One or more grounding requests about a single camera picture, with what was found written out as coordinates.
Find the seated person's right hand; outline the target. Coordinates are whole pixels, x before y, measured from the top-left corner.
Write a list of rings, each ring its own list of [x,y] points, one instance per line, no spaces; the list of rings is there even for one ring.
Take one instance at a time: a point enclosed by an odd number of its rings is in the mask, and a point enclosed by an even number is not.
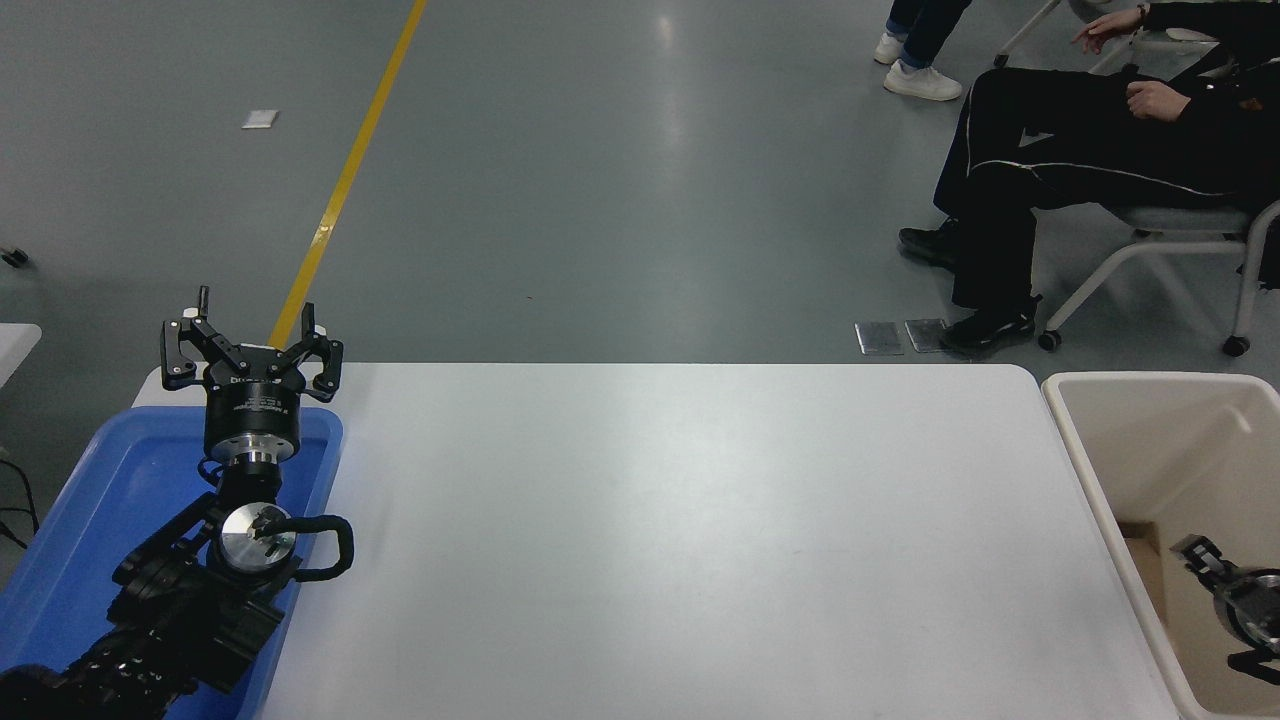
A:
[[[1147,3],[1125,10],[1110,12],[1082,27],[1071,40],[1071,45],[1078,46],[1084,54],[1100,55],[1108,41],[1133,35],[1140,29],[1148,12],[1149,4]]]

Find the seated person's left hand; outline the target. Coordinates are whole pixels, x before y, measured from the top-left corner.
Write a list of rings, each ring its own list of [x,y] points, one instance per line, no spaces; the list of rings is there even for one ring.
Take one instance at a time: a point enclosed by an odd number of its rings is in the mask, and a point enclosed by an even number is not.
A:
[[[1128,110],[1135,119],[1161,123],[1178,122],[1190,104],[1187,95],[1153,79],[1128,83],[1125,99]]]

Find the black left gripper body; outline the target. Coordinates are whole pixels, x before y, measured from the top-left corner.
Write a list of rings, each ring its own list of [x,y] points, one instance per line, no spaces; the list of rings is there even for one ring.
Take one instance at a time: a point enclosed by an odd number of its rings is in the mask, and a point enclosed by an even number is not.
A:
[[[229,361],[204,370],[206,413],[204,450],[218,462],[260,452],[284,462],[300,450],[300,395],[305,378],[283,352],[266,346],[241,350],[242,373]]]

